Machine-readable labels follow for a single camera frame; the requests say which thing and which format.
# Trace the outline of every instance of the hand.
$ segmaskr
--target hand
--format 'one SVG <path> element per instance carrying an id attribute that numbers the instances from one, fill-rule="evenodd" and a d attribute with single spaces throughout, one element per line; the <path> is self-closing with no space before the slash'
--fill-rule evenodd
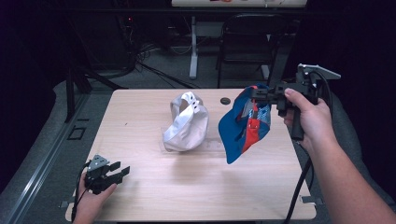
<path id="1" fill-rule="evenodd" d="M 100 210 L 102 209 L 102 206 L 105 203 L 106 199 L 114 192 L 117 187 L 116 184 L 113 184 L 98 195 L 92 194 L 88 191 L 84 193 L 84 191 L 86 190 L 86 174 L 87 173 L 82 174 L 81 179 L 79 180 L 78 198 L 81 198 L 81 196 L 82 198 L 78 203 L 74 223 L 93 223 Z"/>
<path id="2" fill-rule="evenodd" d="M 330 109 L 322 99 L 318 99 L 317 105 L 312 105 L 302 94 L 292 89 L 285 89 L 285 96 L 301 110 L 304 141 L 300 143 L 308 152 L 322 144 L 336 143 Z M 293 110 L 288 110 L 284 122 L 287 126 L 292 125 Z"/>

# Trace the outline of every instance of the desk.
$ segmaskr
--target desk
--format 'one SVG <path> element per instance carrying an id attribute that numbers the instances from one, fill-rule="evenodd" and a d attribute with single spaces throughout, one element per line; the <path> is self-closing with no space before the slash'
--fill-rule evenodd
<path id="1" fill-rule="evenodd" d="M 304 8 L 307 0 L 172 0 L 172 7 L 296 7 Z M 190 78 L 196 79 L 198 67 L 198 53 L 196 48 L 195 17 L 191 19 L 191 63 Z"/>
<path id="2" fill-rule="evenodd" d="M 162 133 L 172 123 L 170 101 L 186 90 L 114 91 L 88 159 L 99 154 L 131 166 L 106 201 L 102 221 L 207 221 L 284 219 L 301 174 L 283 119 L 273 109 L 271 131 L 233 164 L 227 164 L 218 124 L 232 104 L 220 98 L 242 90 L 193 90 L 209 112 L 204 143 L 167 152 Z M 304 183 L 301 195 L 309 196 Z M 66 219 L 70 219 L 70 204 Z M 293 219 L 316 215 L 297 202 Z"/>
<path id="3" fill-rule="evenodd" d="M 172 7 L 305 7 L 307 0 L 172 0 Z"/>

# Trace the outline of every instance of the wire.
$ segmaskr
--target wire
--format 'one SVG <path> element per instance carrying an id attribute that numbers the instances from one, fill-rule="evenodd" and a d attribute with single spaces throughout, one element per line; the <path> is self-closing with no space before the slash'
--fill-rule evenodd
<path id="1" fill-rule="evenodd" d="M 81 197 L 78 198 L 78 195 L 79 195 L 79 192 L 78 192 L 78 189 L 79 189 L 79 180 L 81 179 L 81 175 L 82 175 L 82 172 L 84 171 L 85 167 L 88 167 L 88 166 L 90 165 L 90 163 L 91 163 L 91 160 L 89 160 L 87 163 L 85 163 L 85 164 L 82 166 L 82 168 L 81 168 L 81 170 L 79 171 L 79 173 L 78 173 L 77 184 L 76 184 L 76 196 L 75 196 L 75 201 L 74 201 L 74 205 L 73 205 L 73 209 L 72 209 L 72 222 L 73 222 L 74 219 L 76 218 L 78 203 L 79 203 L 79 201 L 81 200 L 82 195 L 84 195 L 84 193 L 85 193 L 85 191 L 84 191 L 84 192 L 82 193 Z"/>
<path id="2" fill-rule="evenodd" d="M 332 92 L 330 91 L 329 82 L 327 81 L 326 77 L 323 76 L 323 74 L 321 74 L 320 72 L 312 71 L 312 72 L 309 73 L 309 75 L 310 75 L 310 74 L 315 74 L 315 75 L 317 75 L 317 76 L 323 81 L 324 86 L 325 86 L 325 89 L 326 89 L 326 92 L 327 92 L 327 94 L 328 94 L 328 95 L 327 95 L 328 101 L 326 101 L 325 99 L 324 99 L 324 100 L 325 100 L 326 104 L 329 106 L 329 108 L 330 108 L 330 114 L 332 115 Z"/>
<path id="3" fill-rule="evenodd" d="M 320 72 L 312 71 L 308 75 L 311 75 L 311 74 L 317 75 L 323 81 L 325 89 L 326 89 L 326 92 L 327 92 L 327 98 L 328 98 L 327 101 L 326 101 L 326 99 L 324 99 L 324 101 L 326 102 L 326 104 L 330 108 L 330 114 L 332 116 L 332 92 L 330 91 L 329 82 L 327 81 L 326 77 L 323 76 Z M 296 201 L 297 201 L 298 194 L 300 192 L 301 186 L 302 186 L 302 184 L 303 184 L 303 182 L 304 182 L 304 180 L 306 178 L 306 174 L 308 173 L 308 171 L 309 171 L 309 169 L 311 167 L 312 167 L 312 178 L 311 178 L 311 181 L 309 183 L 309 187 L 308 187 L 309 190 L 311 190 L 312 185 L 314 183 L 315 170 L 314 170 L 314 166 L 312 166 L 312 161 L 311 161 L 311 158 L 309 157 L 309 154 L 308 154 L 308 161 L 306 162 L 305 167 L 304 167 L 304 169 L 303 169 L 303 171 L 302 171 L 302 173 L 300 175 L 300 179 L 299 179 L 299 181 L 297 183 L 296 189 L 295 189 L 293 197 L 291 199 L 288 215 L 286 216 L 286 219 L 283 222 L 284 224 L 287 224 L 287 223 L 290 222 L 290 219 L 291 219 L 291 216 L 293 214 L 294 206 L 296 204 Z"/>
<path id="4" fill-rule="evenodd" d="M 166 77 L 166 78 L 168 78 L 168 79 L 176 82 L 177 84 L 180 84 L 180 85 L 182 85 L 182 86 L 184 86 L 184 87 L 186 87 L 188 89 L 201 89 L 199 86 L 197 86 L 197 85 L 195 85 L 193 83 L 190 83 L 190 82 L 187 82 L 187 81 L 183 81 L 183 80 L 175 78 L 175 77 L 171 77 L 171 76 L 165 74 L 164 72 L 162 72 L 160 70 L 157 70 L 157 69 L 155 69 L 153 67 L 150 67 L 150 66 L 148 66 L 148 65 L 146 65 L 144 63 L 141 63 L 141 62 L 137 62 L 137 63 L 139 63 L 143 68 L 145 68 L 145 69 L 149 70 L 150 72 L 156 74 L 157 76 L 159 76 L 161 78 Z"/>
<path id="5" fill-rule="evenodd" d="M 312 166 L 311 158 L 308 158 L 308 161 L 306 162 L 305 167 L 304 167 L 303 171 L 301 172 L 300 179 L 298 180 L 296 189 L 293 194 L 293 198 L 291 199 L 289 212 L 288 212 L 288 215 L 286 216 L 285 221 L 283 222 L 284 224 L 288 224 L 290 222 L 291 215 L 293 215 L 294 206 L 297 202 L 298 194 L 300 192 L 301 186 L 304 183 L 306 173 L 308 173 L 308 170 L 311 166 Z"/>

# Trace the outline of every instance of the dark background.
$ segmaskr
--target dark background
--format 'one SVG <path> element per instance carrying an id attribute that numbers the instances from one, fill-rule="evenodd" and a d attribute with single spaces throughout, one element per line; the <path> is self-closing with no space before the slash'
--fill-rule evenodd
<path id="1" fill-rule="evenodd" d="M 133 51 L 125 44 L 116 17 L 78 15 L 73 18 L 78 26 L 72 27 L 62 15 L 43 13 L 40 10 L 43 4 L 64 6 L 52 1 L 26 0 L 8 1 L 0 7 L 3 129 L 0 190 L 37 138 L 55 102 L 52 88 L 64 81 L 72 64 L 120 70 L 134 62 Z M 69 1 L 68 4 L 71 5 L 68 7 L 122 7 L 110 1 Z M 169 7 L 169 1 L 150 1 L 150 6 L 145 1 L 134 1 L 134 6 Z M 303 17 L 284 77 L 294 77 L 298 63 L 319 64 L 342 75 L 342 79 L 331 83 L 331 88 L 341 99 L 358 133 L 370 174 L 396 199 L 394 8 L 388 2 L 311 1 L 308 11 L 343 14 L 336 18 Z M 177 22 L 177 18 L 152 15 L 136 19 L 142 32 L 166 48 L 166 25 Z M 88 48 L 78 41 L 78 35 L 88 37 Z"/>

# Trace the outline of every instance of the gray carpet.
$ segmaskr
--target gray carpet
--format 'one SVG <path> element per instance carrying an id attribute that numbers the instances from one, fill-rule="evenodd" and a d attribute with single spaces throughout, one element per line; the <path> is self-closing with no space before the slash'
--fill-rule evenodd
<path id="1" fill-rule="evenodd" d="M 186 54 L 176 54 L 172 50 L 157 49 L 148 52 L 144 63 L 165 72 L 168 75 L 177 77 L 184 81 L 193 83 L 200 88 L 216 88 L 217 71 L 216 48 L 209 44 L 203 44 L 199 48 L 198 77 L 195 80 L 189 79 L 190 72 L 190 52 Z M 254 84 L 257 80 L 262 80 L 261 71 L 256 67 L 238 67 L 229 65 L 224 67 L 227 78 L 237 79 L 244 77 L 246 81 L 224 81 L 224 88 L 238 87 L 243 88 Z M 130 89 L 171 89 L 182 88 L 175 82 L 166 83 L 150 71 L 137 66 L 129 75 L 111 79 L 113 82 Z M 96 135 L 101 119 L 105 113 L 106 106 L 111 97 L 111 90 L 102 83 L 91 80 L 93 91 L 89 95 L 81 95 L 76 91 L 78 99 L 77 114 L 70 123 L 65 124 L 66 118 L 66 94 L 64 82 L 54 90 L 57 93 L 56 105 L 52 110 L 50 118 L 38 136 L 31 151 L 21 165 L 19 171 L 10 181 L 7 188 L 0 195 L 0 222 L 5 223 L 10 220 L 10 216 L 15 214 L 13 209 L 20 203 L 21 195 L 25 187 L 29 186 L 29 181 L 35 176 L 37 167 L 43 165 L 44 158 L 51 153 L 54 148 L 58 148 L 57 153 L 50 154 L 52 163 L 44 164 L 49 171 L 42 176 L 42 183 L 37 185 L 37 191 L 31 195 L 31 201 L 23 207 L 23 211 L 16 220 L 21 223 L 66 223 L 64 218 L 65 208 L 59 208 L 63 200 L 67 200 L 73 193 L 78 170 L 87 159 L 93 139 Z M 341 146 L 346 150 L 347 155 L 353 160 L 363 176 L 369 181 L 374 189 L 386 200 L 391 203 L 391 198 L 370 178 L 369 173 L 361 161 L 361 147 L 357 135 L 343 110 L 341 102 L 334 99 L 333 126 Z M 85 130 L 81 139 L 78 130 Z M 301 165 L 306 162 L 304 151 L 295 146 Z M 322 197 L 318 182 L 314 179 L 311 194 Z M 318 214 L 313 220 L 292 221 L 291 223 L 331 223 L 326 206 L 317 206 Z M 269 221 L 264 223 L 281 223 L 281 221 Z"/>

